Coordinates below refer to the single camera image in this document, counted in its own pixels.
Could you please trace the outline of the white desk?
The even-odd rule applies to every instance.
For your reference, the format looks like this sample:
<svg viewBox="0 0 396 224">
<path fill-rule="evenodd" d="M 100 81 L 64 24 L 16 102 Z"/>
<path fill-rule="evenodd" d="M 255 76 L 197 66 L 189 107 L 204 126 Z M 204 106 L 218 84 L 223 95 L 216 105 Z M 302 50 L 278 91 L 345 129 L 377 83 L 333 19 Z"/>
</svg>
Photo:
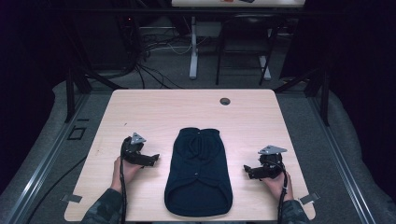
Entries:
<svg viewBox="0 0 396 224">
<path fill-rule="evenodd" d="M 172 0 L 173 7 L 286 7 L 301 8 L 305 4 L 305 0 Z M 197 78 L 198 68 L 198 49 L 196 34 L 196 19 L 191 17 L 191 66 L 190 79 Z"/>
</svg>

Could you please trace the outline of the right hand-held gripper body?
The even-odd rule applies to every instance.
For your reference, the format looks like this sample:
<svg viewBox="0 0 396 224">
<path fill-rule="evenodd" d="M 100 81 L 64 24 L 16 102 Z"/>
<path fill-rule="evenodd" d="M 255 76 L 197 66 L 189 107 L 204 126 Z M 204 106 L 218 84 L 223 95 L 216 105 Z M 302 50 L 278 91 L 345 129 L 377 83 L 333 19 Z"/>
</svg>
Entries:
<svg viewBox="0 0 396 224">
<path fill-rule="evenodd" d="M 287 150 L 275 146 L 267 146 L 259 150 L 261 167 L 255 172 L 255 176 L 257 178 L 270 177 L 272 179 L 278 177 L 285 170 L 282 158 L 283 152 L 287 152 Z"/>
</svg>

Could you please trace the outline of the aluminium floor rail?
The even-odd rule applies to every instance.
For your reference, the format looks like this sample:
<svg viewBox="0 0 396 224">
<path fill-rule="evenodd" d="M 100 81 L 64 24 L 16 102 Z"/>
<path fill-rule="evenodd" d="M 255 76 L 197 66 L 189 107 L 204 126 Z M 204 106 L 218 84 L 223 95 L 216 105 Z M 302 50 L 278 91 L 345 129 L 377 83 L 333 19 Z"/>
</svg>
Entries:
<svg viewBox="0 0 396 224">
<path fill-rule="evenodd" d="M 17 224 L 24 219 L 27 210 L 47 178 L 51 166 L 61 151 L 61 145 L 72 130 L 72 123 L 87 103 L 89 95 L 77 98 L 75 113 L 68 122 L 61 113 L 65 100 L 57 97 L 55 105 L 41 134 L 14 175 L 5 191 L 0 195 L 0 224 Z"/>
<path fill-rule="evenodd" d="M 347 194 L 349 195 L 349 198 L 353 203 L 353 206 L 357 212 L 361 224 L 377 224 L 366 200 L 361 193 L 361 188 L 358 186 L 358 183 L 356 182 L 353 174 L 351 173 L 351 170 L 341 151 L 341 148 L 339 147 L 338 142 L 336 141 L 335 136 L 332 133 L 331 127 L 325 124 L 320 115 L 319 104 L 317 100 L 315 98 L 308 97 L 307 101 L 310 104 L 311 109 L 313 110 L 320 129 L 324 132 L 324 135 L 328 141 L 328 144 L 330 146 L 330 152 L 332 154 L 332 159 L 334 160 L 337 171 L 343 180 Z"/>
</svg>

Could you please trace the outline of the person's right hand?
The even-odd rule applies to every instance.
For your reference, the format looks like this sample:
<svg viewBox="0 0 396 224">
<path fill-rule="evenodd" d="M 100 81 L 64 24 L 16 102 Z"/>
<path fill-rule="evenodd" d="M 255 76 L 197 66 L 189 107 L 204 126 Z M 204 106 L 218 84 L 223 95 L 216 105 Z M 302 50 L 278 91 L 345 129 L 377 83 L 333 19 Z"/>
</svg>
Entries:
<svg viewBox="0 0 396 224">
<path fill-rule="evenodd" d="M 280 199 L 282 190 L 286 190 L 283 201 L 291 201 L 294 199 L 290 174 L 280 174 L 276 178 L 262 178 L 262 182 L 268 187 L 270 192 L 276 199 Z"/>
</svg>

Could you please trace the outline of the black metal frame post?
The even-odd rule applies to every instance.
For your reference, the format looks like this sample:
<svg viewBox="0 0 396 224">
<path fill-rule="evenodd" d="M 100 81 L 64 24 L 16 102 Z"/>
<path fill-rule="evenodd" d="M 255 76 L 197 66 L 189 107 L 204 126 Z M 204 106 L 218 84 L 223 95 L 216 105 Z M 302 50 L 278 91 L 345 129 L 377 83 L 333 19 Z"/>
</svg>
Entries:
<svg viewBox="0 0 396 224">
<path fill-rule="evenodd" d="M 74 80 L 71 70 L 68 70 L 66 74 L 66 103 L 67 111 L 65 123 L 69 122 L 75 114 L 75 95 L 74 95 Z"/>
</svg>

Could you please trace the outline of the dark navy pet garment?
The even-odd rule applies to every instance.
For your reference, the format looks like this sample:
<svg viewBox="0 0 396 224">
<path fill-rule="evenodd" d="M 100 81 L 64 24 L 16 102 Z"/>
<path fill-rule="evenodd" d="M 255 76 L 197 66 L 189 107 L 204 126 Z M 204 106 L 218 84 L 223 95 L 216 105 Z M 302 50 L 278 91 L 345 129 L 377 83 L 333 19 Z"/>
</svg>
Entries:
<svg viewBox="0 0 396 224">
<path fill-rule="evenodd" d="M 233 205 L 233 189 L 219 131 L 183 128 L 173 145 L 164 204 L 183 217 L 226 214 Z"/>
</svg>

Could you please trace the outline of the black chair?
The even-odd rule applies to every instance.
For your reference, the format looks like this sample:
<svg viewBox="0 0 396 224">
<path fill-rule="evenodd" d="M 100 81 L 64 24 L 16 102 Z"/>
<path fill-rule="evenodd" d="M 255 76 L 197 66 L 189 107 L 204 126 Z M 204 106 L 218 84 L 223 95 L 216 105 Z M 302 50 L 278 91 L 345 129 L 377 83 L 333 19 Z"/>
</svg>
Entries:
<svg viewBox="0 0 396 224">
<path fill-rule="evenodd" d="M 268 80 L 269 62 L 280 28 L 286 20 L 279 15 L 238 14 L 221 24 L 215 83 L 222 69 L 259 69 L 261 85 Z"/>
</svg>

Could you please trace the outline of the person's left hand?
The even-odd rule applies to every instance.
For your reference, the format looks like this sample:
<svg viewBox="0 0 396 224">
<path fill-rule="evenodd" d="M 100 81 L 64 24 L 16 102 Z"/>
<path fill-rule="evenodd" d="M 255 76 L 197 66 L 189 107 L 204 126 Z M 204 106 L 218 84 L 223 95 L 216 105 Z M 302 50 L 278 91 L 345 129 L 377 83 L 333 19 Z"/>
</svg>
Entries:
<svg viewBox="0 0 396 224">
<path fill-rule="evenodd" d="M 110 188 L 114 189 L 117 192 L 121 192 L 122 185 L 120 181 L 120 166 L 121 166 L 121 158 L 117 157 L 114 161 L 114 170 L 112 181 L 110 184 Z M 131 164 L 129 162 L 124 162 L 123 166 L 123 177 L 124 183 L 128 185 L 134 178 L 135 174 L 142 169 L 141 165 Z"/>
</svg>

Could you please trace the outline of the grey tape strip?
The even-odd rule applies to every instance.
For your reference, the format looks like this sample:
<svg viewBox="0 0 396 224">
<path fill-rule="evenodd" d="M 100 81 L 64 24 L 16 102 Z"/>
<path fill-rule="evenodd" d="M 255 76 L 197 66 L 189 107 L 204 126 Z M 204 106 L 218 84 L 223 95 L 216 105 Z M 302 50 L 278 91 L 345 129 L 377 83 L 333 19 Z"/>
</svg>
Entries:
<svg viewBox="0 0 396 224">
<path fill-rule="evenodd" d="M 308 195 L 305 195 L 302 198 L 299 198 L 299 201 L 302 205 L 308 204 L 308 203 L 314 203 L 315 201 L 317 201 L 320 198 L 320 196 L 316 193 L 310 193 Z"/>
<path fill-rule="evenodd" d="M 65 194 L 62 198 L 61 201 L 62 202 L 66 202 L 66 203 L 80 203 L 82 197 L 79 195 L 75 195 L 75 194 Z"/>
</svg>

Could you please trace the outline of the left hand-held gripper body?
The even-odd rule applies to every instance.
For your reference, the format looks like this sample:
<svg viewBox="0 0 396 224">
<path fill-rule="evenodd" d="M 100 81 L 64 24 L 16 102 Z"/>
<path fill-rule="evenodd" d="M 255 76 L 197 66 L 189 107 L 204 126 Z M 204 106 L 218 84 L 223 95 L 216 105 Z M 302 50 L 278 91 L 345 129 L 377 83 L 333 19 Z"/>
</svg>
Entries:
<svg viewBox="0 0 396 224">
<path fill-rule="evenodd" d="M 140 153 L 146 139 L 138 133 L 126 137 L 120 149 L 120 157 L 131 164 L 149 165 L 150 157 Z"/>
</svg>

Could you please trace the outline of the black computer tower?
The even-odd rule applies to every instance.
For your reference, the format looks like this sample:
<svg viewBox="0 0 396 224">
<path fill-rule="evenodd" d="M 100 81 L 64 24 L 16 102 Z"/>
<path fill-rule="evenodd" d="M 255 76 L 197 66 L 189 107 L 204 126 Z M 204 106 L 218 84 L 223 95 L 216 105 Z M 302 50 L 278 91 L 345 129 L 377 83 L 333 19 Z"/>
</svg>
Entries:
<svg viewBox="0 0 396 224">
<path fill-rule="evenodd" d="M 131 72 L 136 66 L 139 54 L 139 45 L 135 37 L 134 18 L 129 16 L 118 16 L 117 23 L 119 26 L 120 38 L 128 59 L 126 71 Z"/>
</svg>

